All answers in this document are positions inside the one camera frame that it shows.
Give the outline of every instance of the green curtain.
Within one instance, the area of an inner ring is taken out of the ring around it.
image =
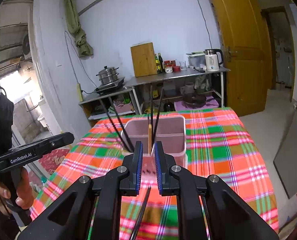
[[[93,48],[87,43],[86,33],[81,28],[75,0],[64,0],[64,2],[67,28],[75,38],[75,45],[78,48],[79,56],[85,57],[93,55]]]

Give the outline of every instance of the glass cup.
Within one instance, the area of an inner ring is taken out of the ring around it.
[[[180,61],[179,67],[181,68],[181,71],[186,70],[186,61]]]

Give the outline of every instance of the red plaid tablecloth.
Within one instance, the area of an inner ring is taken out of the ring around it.
[[[276,199],[264,161],[235,112],[226,107],[163,115],[185,117],[187,168],[203,177],[220,176],[277,230]],[[126,124],[132,118],[147,119],[126,116],[122,122]],[[66,156],[35,199],[31,208],[33,219],[80,176],[103,176],[122,164],[122,145],[108,128],[113,131],[108,119],[99,121]],[[129,239],[148,184],[152,190],[137,239],[177,239],[176,197],[160,196],[157,185],[149,181],[142,181],[139,196],[122,198],[120,239]]]

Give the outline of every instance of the electric kettle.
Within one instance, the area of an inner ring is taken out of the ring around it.
[[[221,54],[221,62],[218,60],[217,53]],[[219,65],[223,63],[223,52],[220,49],[206,49],[205,53],[205,61],[206,61],[206,69],[208,71],[215,71],[219,69]]]

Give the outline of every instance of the wooden door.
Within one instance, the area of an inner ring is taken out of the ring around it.
[[[227,106],[239,116],[263,111],[265,49],[269,47],[256,0],[212,0],[222,33]]]

